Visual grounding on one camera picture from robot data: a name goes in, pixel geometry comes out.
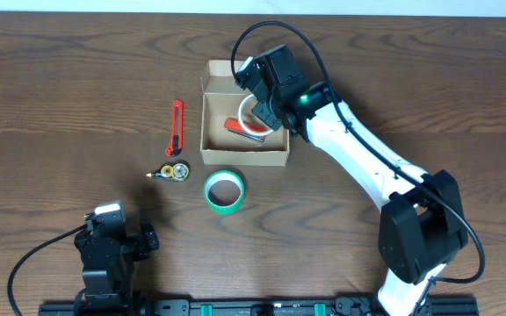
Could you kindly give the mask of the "white tape roll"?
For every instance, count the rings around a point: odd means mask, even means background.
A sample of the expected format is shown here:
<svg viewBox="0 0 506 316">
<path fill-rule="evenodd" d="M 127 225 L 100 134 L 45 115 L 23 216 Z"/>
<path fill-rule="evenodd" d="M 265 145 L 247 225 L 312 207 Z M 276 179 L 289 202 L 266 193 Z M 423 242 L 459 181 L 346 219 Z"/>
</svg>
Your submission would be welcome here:
<svg viewBox="0 0 506 316">
<path fill-rule="evenodd" d="M 244 121 L 244 117 L 243 117 L 243 110 L 245 108 L 245 104 L 248 103 L 248 101 L 252 98 L 255 98 L 255 96 L 253 94 L 249 94 L 248 96 L 246 96 L 239 104 L 239 107 L 238 107 L 238 111 L 237 111 L 237 121 L 238 121 L 238 124 L 239 126 L 243 129 L 244 132 L 246 132 L 247 134 L 249 135 L 252 135 L 252 136 L 255 136 L 255 137 L 260 137 L 260 138 L 263 138 L 263 137 L 266 137 L 267 135 L 273 133 L 273 130 L 272 129 L 267 129 L 263 132 L 256 132 L 254 131 L 253 129 L 249 128 L 246 124 L 246 122 Z"/>
</svg>

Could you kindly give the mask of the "red black stapler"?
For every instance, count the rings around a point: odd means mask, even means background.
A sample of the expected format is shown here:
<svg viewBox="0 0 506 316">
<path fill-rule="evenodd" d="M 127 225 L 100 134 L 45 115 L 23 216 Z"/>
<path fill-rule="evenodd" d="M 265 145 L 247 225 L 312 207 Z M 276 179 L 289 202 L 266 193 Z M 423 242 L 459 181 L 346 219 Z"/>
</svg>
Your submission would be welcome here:
<svg viewBox="0 0 506 316">
<path fill-rule="evenodd" d="M 251 131 L 254 131 L 256 133 L 263 133 L 264 132 L 264 129 L 259 127 L 259 126 L 255 126 L 255 125 L 252 125 L 250 123 L 246 123 L 245 124 Z M 240 125 L 239 125 L 239 122 L 236 118 L 227 118 L 225 123 L 224 123 L 224 127 L 230 131 L 231 133 L 235 133 L 235 134 L 238 134 L 238 135 L 241 135 L 243 137 L 246 137 L 250 140 L 255 140 L 257 142 L 264 142 L 265 140 L 265 137 L 264 136 L 256 136 L 256 135 L 252 135 L 250 133 L 247 133 Z"/>
</svg>

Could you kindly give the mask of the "green tape roll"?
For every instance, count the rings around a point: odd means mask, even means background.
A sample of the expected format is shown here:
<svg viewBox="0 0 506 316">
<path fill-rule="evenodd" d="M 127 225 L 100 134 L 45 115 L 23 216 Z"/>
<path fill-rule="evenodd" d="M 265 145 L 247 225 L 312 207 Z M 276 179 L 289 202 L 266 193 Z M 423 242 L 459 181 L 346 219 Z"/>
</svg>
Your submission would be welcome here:
<svg viewBox="0 0 506 316">
<path fill-rule="evenodd" d="M 230 215 L 241 207 L 245 197 L 245 185 L 235 172 L 219 170 L 206 179 L 203 195 L 212 211 Z"/>
</svg>

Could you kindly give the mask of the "red utility knife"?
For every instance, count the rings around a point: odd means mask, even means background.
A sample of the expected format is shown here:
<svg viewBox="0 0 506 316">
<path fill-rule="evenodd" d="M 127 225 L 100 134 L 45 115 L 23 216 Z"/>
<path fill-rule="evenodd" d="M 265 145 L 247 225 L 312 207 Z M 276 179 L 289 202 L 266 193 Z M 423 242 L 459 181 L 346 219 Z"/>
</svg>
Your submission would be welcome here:
<svg viewBox="0 0 506 316">
<path fill-rule="evenodd" d="M 184 145 L 184 102 L 176 99 L 172 103 L 171 110 L 171 134 L 165 154 L 169 157 L 175 157 L 181 154 Z"/>
</svg>

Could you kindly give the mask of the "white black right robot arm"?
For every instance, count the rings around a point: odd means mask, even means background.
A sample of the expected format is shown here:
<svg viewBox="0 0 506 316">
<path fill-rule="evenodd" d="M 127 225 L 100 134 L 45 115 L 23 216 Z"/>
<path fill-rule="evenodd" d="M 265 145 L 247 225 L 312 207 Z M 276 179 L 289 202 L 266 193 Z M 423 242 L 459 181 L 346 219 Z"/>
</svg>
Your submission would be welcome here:
<svg viewBox="0 0 506 316">
<path fill-rule="evenodd" d="M 388 272 L 378 312 L 423 312 L 426 293 L 468 243 L 456 180 L 444 170 L 431 175 L 395 153 L 328 83 L 309 84 L 285 45 L 249 57 L 234 78 L 257 99 L 255 116 L 330 155 L 379 209 L 379 252 Z"/>
</svg>

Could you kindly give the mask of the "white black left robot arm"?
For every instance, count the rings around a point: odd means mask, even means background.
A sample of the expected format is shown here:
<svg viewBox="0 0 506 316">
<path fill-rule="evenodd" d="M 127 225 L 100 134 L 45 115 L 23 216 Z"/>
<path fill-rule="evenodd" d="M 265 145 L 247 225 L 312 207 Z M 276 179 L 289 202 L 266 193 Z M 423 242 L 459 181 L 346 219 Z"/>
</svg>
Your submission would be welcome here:
<svg viewBox="0 0 506 316">
<path fill-rule="evenodd" d="M 83 263 L 84 289 L 74 299 L 75 315 L 144 315 L 154 313 L 150 299 L 133 290 L 134 264 L 159 248 L 151 221 L 127 233 L 121 211 L 90 213 L 74 244 Z"/>
</svg>

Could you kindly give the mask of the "open cardboard box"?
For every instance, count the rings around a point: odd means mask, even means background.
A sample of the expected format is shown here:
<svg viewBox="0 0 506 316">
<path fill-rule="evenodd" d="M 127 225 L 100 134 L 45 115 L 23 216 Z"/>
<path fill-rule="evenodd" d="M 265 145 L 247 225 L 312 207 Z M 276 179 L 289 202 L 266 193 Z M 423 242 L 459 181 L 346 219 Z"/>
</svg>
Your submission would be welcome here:
<svg viewBox="0 0 506 316">
<path fill-rule="evenodd" d="M 202 127 L 200 153 L 205 164 L 284 167 L 290 136 L 281 129 L 256 141 L 230 132 L 227 119 L 236 119 L 241 101 L 249 94 L 235 85 L 229 60 L 210 60 L 200 76 Z"/>
</svg>

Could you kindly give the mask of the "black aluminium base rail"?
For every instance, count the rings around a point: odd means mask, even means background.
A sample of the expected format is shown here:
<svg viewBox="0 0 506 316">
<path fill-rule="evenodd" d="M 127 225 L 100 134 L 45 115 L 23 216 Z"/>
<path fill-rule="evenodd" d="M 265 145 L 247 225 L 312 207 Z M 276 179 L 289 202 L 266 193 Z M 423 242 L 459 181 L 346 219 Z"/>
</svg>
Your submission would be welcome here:
<svg viewBox="0 0 506 316">
<path fill-rule="evenodd" d="M 152 307 L 141 308 L 138 315 L 152 316 L 356 316 L 383 315 L 385 312 L 370 297 L 337 297 L 316 300 L 280 301 L 189 301 L 157 300 Z M 473 297 L 427 297 L 416 316 L 479 316 Z"/>
</svg>

